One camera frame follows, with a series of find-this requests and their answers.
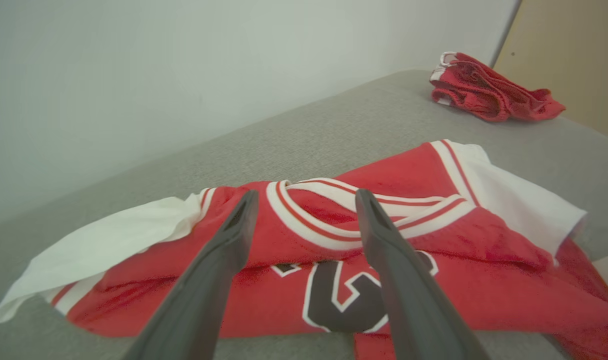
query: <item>beige panel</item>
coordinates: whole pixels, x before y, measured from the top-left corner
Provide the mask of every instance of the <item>beige panel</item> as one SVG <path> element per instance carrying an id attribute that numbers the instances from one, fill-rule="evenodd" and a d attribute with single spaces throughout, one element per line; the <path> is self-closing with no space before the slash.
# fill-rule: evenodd
<path id="1" fill-rule="evenodd" d="M 523 0 L 494 69 L 608 135 L 608 0 Z"/>

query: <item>white sleeve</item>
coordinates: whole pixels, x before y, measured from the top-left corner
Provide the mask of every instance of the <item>white sleeve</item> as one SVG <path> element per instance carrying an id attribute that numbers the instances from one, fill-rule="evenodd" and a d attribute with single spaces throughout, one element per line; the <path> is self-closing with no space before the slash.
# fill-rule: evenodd
<path id="1" fill-rule="evenodd" d="M 494 166 L 481 146 L 447 140 L 432 145 L 462 196 L 498 215 L 553 257 L 564 239 L 581 227 L 584 210 Z"/>
<path id="2" fill-rule="evenodd" d="M 159 242 L 181 239 L 206 213 L 215 189 L 185 201 L 163 198 L 117 212 L 75 230 L 31 260 L 0 303 L 0 322 L 35 294 L 95 277 Z"/>

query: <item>clothing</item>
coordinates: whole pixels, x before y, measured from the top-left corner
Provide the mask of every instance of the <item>clothing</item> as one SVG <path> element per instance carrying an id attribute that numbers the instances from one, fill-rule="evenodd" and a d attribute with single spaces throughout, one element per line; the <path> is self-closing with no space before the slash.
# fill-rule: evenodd
<path id="1" fill-rule="evenodd" d="M 359 187 L 375 193 L 472 328 L 546 332 L 578 354 L 608 354 L 608 289 L 594 269 L 573 272 L 592 269 L 581 251 L 560 257 L 560 246 L 574 246 L 567 237 L 585 212 L 496 168 L 479 146 L 447 140 L 336 178 L 205 189 L 186 202 L 164 199 L 109 216 L 36 257 L 2 301 L 0 321 L 40 293 L 82 328 L 136 335 L 239 198 L 256 189 L 253 245 L 233 279 L 221 336 L 387 334 L 378 275 L 361 253 Z M 389 346 L 356 336 L 360 358 Z"/>
<path id="2" fill-rule="evenodd" d="M 553 119 L 566 109 L 550 90 L 528 91 L 461 52 L 444 52 L 430 83 L 435 86 L 431 95 L 436 103 L 495 123 L 509 117 L 531 122 Z"/>

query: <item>basketball jersey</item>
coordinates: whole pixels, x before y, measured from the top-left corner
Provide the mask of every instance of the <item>basketball jersey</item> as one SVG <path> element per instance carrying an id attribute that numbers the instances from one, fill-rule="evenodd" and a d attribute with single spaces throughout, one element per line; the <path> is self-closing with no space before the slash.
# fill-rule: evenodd
<path id="1" fill-rule="evenodd" d="M 447 140 L 336 178 L 213 187 L 108 216 L 36 257 L 0 304 L 0 322 L 41 294 L 82 328 L 136 335 L 254 189 L 253 244 L 246 269 L 233 279 L 221 336 L 386 334 L 378 275 L 361 253 L 359 188 L 375 194 L 473 329 L 566 333 L 568 348 L 600 351 L 598 341 L 586 344 L 574 332 L 606 329 L 608 301 L 579 287 L 582 275 L 567 276 L 556 256 L 585 212 L 493 166 L 479 146 Z M 580 255 L 571 257 L 590 266 Z M 600 283 L 598 275 L 593 282 Z"/>

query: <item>gray fabric surface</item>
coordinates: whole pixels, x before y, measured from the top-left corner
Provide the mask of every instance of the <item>gray fabric surface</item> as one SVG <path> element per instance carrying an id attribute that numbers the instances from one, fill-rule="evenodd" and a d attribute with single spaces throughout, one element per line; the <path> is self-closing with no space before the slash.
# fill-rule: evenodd
<path id="1" fill-rule="evenodd" d="M 608 255 L 608 138 L 564 119 L 484 123 L 429 99 L 427 71 L 404 71 L 150 162 L 0 224 L 0 300 L 29 260 L 71 231 L 119 210 L 204 187 L 333 177 L 422 142 L 482 145 L 491 161 L 588 210 L 578 243 Z M 479 332 L 497 360 L 558 360 L 535 333 Z M 0 325 L 0 360 L 114 360 L 131 339 L 75 328 L 41 299 Z M 225 339 L 218 359 L 351 359 L 342 333 Z"/>

